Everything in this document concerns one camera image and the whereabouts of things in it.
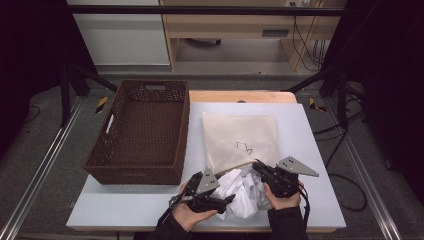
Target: white table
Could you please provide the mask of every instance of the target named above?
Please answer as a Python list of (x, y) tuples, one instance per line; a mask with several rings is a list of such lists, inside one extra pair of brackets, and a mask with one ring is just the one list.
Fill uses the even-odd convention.
[[(275, 115), (281, 159), (291, 155), (319, 172), (318, 178), (299, 176), (309, 194), (309, 232), (331, 232), (346, 227), (309, 122), (301, 104), (296, 103), (191, 103), (187, 152), (182, 182), (206, 168), (201, 113), (234, 115)], [(149, 231), (168, 208), (179, 186), (101, 185), (87, 178), (67, 226), (79, 231)], [(193, 231), (268, 231), (266, 210), (247, 219), (214, 216)]]

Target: person's right hand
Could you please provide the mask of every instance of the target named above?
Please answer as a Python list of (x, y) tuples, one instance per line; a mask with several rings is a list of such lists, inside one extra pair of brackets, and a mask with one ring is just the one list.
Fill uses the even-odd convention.
[[(299, 188), (302, 189), (303, 183), (299, 181)], [(271, 188), (268, 184), (264, 183), (265, 197), (268, 198), (271, 206), (275, 210), (281, 210), (285, 208), (297, 207), (300, 204), (300, 193), (297, 192), (290, 198), (277, 198), (271, 191)]]

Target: white cabinet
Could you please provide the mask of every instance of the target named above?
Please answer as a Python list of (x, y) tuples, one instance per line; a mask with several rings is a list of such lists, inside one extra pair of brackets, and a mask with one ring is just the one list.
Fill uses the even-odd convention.
[[(68, 0), (69, 5), (159, 5), (157, 0)], [(74, 14), (95, 65), (169, 65), (160, 15)]]

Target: person's left hand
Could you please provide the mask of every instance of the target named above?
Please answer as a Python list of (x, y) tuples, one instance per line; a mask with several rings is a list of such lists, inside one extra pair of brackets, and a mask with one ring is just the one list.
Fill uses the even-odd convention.
[[(181, 185), (180, 193), (184, 189), (185, 185), (187, 185), (187, 182)], [(172, 215), (174, 216), (175, 220), (177, 220), (177, 222), (181, 225), (181, 227), (184, 228), (186, 232), (190, 232), (197, 223), (209, 219), (216, 213), (218, 213), (217, 210), (195, 213), (185, 203), (181, 203), (172, 211)]]

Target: beige cloth bag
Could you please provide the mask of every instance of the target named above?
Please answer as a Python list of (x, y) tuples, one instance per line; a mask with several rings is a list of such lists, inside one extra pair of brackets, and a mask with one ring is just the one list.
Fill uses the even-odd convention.
[(274, 166), (279, 159), (273, 115), (227, 115), (203, 112), (207, 164), (214, 174), (255, 162)]

